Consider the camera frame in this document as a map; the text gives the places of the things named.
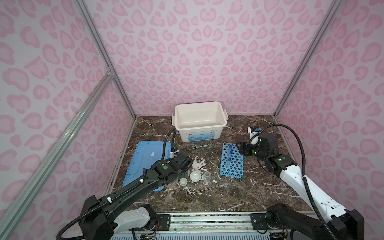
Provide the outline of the small white crucible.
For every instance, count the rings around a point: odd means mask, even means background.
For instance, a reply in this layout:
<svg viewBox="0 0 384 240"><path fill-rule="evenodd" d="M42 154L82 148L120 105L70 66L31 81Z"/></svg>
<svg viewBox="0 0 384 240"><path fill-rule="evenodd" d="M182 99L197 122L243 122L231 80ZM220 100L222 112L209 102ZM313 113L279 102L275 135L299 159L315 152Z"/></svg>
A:
<svg viewBox="0 0 384 240"><path fill-rule="evenodd" d="M181 178L179 179L179 185L182 186L182 187L186 187L188 184L188 179L186 178Z"/></svg>

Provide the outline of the clear glass beaker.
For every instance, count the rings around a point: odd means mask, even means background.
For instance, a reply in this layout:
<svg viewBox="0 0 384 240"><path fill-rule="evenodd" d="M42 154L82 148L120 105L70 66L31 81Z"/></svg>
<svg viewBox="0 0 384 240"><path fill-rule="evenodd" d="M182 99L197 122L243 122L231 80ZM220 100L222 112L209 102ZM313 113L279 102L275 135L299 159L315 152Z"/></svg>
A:
<svg viewBox="0 0 384 240"><path fill-rule="evenodd" d="M206 171L203 173L202 178L203 178L203 181L205 183L210 183L212 180L212 174L210 172Z"/></svg>

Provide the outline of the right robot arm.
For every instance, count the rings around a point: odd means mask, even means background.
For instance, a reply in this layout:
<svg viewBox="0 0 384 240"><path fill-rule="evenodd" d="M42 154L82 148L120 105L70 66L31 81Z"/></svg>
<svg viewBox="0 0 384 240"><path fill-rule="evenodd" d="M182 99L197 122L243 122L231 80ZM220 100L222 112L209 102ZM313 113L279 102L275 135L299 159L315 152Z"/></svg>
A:
<svg viewBox="0 0 384 240"><path fill-rule="evenodd" d="M248 142L237 143L241 155L263 161L267 170L288 184L314 211L309 217L285 204L269 207L264 225L268 229L283 228L299 232L312 240L362 240L365 220L357 210L348 210L329 196L306 175L306 156L302 164L279 152L277 138L270 133L252 132Z"/></svg>

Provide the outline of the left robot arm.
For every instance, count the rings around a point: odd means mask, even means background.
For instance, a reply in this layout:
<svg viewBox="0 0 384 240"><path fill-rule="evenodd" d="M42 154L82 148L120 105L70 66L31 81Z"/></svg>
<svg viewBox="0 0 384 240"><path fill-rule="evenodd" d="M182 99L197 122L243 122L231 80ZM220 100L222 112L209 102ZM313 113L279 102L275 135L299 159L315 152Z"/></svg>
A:
<svg viewBox="0 0 384 240"><path fill-rule="evenodd" d="M79 220L84 239L109 240L118 231L155 229L157 214L149 205L130 211L127 218L121 214L146 194L177 180L193 162L180 152L175 158L156 161L149 169L144 169L140 177L114 193L87 198Z"/></svg>

